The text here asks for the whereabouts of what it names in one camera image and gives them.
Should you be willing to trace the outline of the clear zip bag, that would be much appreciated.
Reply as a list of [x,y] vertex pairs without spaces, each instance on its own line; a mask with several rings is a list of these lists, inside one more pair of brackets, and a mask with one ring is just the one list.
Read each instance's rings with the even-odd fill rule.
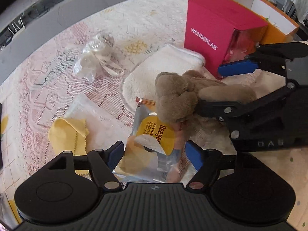
[[86,152],[95,149],[106,150],[117,141],[126,144],[131,134],[131,128],[97,106],[84,94],[78,95],[73,100],[64,117],[86,120],[86,127],[89,130],[86,136]]

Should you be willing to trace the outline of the Deeyeo wipes packet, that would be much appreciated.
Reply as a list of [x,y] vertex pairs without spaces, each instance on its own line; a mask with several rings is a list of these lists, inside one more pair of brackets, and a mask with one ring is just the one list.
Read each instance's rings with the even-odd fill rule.
[[196,169],[185,154],[181,125],[163,123],[155,101],[137,98],[136,102],[132,132],[115,175],[123,182],[186,185]]

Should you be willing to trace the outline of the brown plush toy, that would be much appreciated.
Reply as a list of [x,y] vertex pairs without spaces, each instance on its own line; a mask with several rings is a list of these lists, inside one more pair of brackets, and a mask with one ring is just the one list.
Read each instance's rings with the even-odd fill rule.
[[247,104],[257,99],[255,91],[247,85],[226,85],[205,78],[196,70],[156,78],[156,113],[168,124],[187,120],[194,114],[199,101],[238,102]]

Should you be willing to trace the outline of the yellow cleaning cloth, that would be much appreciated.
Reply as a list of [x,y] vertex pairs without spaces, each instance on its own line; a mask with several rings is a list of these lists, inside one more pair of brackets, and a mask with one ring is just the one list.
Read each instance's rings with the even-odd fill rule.
[[89,130],[85,119],[58,118],[51,125],[48,139],[56,155],[71,151],[74,156],[86,155]]

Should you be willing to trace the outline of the cream towel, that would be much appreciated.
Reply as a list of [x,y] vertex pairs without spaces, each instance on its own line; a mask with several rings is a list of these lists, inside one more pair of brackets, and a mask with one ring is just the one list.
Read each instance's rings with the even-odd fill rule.
[[205,63],[205,58],[197,52],[166,44],[123,78],[120,85],[122,103],[134,113],[137,108],[137,98],[157,99],[156,78],[159,75],[181,76],[189,70],[200,71]]

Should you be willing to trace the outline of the white gift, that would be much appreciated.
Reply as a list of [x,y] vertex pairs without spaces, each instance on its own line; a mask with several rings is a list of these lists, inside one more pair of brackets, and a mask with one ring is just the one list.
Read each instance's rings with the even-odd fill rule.
[[82,49],[73,67],[73,75],[93,82],[99,76],[108,74],[120,77],[124,69],[118,64],[114,50],[115,39],[110,33],[100,31]]

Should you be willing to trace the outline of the magenta Wonderlab box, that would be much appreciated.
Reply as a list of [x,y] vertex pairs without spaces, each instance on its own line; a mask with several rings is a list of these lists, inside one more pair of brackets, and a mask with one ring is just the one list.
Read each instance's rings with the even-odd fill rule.
[[222,79],[219,66],[252,53],[267,26],[260,16],[232,0],[189,0],[184,48],[203,55],[205,68]]

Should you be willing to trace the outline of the orange cardboard box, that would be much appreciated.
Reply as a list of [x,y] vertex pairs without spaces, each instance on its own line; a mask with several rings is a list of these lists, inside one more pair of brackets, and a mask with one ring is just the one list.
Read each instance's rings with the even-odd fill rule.
[[299,25],[267,0],[233,0],[267,21],[268,27],[260,44],[291,42]]

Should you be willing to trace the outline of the lace table cover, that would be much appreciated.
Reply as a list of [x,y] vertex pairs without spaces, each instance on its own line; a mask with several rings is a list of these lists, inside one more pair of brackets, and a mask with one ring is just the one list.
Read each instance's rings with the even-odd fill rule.
[[34,51],[1,85],[1,193],[17,187],[54,158],[53,122],[79,98],[95,108],[86,123],[87,149],[125,140],[133,113],[122,102],[123,78],[166,44],[182,46],[188,0],[127,0],[62,31]]

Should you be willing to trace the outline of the black remote control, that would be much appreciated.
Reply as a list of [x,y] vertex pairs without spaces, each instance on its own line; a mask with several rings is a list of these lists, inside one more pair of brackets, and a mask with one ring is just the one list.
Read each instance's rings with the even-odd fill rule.
[[[0,104],[0,121],[2,119],[2,108],[3,108],[3,105],[2,103]],[[2,159],[2,145],[1,145],[1,140],[0,140],[0,169],[3,168],[3,159]]]

